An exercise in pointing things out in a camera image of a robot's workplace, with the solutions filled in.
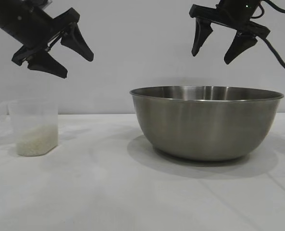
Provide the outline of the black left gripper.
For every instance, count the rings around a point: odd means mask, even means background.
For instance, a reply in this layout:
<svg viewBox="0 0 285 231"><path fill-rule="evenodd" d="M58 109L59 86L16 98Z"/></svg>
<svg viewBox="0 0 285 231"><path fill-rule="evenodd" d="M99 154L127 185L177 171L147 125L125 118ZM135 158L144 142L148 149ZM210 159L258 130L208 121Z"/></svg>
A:
<svg viewBox="0 0 285 231"><path fill-rule="evenodd" d="M34 54L28 61L29 70L67 77L67 69L48 52L40 50L46 49L49 42L64 32L61 39L63 46L87 61L93 61L94 53L77 25L80 14L70 8L52 18L41 8L47 3L47 0L0 0L0 29L23 45L13 55L14 63L21 65Z"/></svg>

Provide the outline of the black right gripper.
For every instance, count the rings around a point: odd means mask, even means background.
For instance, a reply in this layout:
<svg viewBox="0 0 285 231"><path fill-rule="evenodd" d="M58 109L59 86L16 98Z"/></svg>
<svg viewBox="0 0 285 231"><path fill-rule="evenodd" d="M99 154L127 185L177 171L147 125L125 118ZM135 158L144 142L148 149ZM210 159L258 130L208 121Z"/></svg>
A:
<svg viewBox="0 0 285 231"><path fill-rule="evenodd" d="M198 54L208 36L213 32L211 23L239 31L236 32L233 42L224 56L226 64L230 64L242 52L256 45L256 36L266 38L270 30L251 21L259 4L259 0L221 0L215 8L192 5L189 15L196 18L192 55Z"/></svg>

